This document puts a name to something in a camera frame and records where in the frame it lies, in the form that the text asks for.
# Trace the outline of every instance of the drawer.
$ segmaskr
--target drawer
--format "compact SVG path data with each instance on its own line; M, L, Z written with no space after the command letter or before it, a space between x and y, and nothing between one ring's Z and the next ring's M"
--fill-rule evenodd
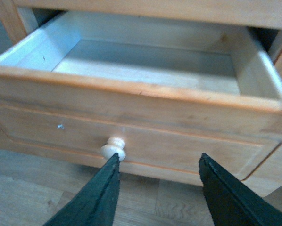
M241 180L279 144L271 139L182 133L5 107L0 107L0 126L14 142L91 154L97 159L102 158L100 148L109 137L121 137L126 142L124 162L146 165L152 171L197 175L199 159L206 152Z
M197 185L206 152L267 195L282 185L282 80L245 27L69 11L0 56L0 134L96 167L117 135L122 171Z
M282 100L282 82L245 27L67 12L0 56L0 65Z

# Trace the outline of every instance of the wooden floor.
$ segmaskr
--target wooden floor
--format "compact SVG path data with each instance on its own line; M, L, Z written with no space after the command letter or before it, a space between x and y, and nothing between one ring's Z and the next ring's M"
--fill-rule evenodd
M0 23L0 53L11 46ZM41 226L98 169L0 150L0 226ZM122 174L115 226L212 226L201 187ZM282 211L282 187L265 198Z

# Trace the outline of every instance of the drawer front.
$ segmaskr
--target drawer front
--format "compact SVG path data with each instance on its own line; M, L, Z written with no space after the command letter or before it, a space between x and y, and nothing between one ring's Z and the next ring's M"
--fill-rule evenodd
M0 107L0 127L14 142L94 156L100 156L109 137L118 136L126 141L126 163L196 174L201 153L206 152L241 180L279 144L262 138L154 129L15 107Z

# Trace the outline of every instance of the wooden dresser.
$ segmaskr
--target wooden dresser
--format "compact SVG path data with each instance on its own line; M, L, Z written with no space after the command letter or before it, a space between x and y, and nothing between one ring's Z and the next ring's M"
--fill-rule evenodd
M68 12L37 28L31 8ZM116 136L122 172L201 185L206 152L261 196L282 185L282 80L245 27L282 29L282 1L0 0L0 18L1 149L101 167Z

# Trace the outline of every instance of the white knob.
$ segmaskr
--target white knob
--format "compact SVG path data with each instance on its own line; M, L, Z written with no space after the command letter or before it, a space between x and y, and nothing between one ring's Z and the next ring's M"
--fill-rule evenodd
M118 137L111 137L108 139L108 143L101 148L101 154L106 159L109 160L115 153L119 155L119 161L125 158L125 141Z

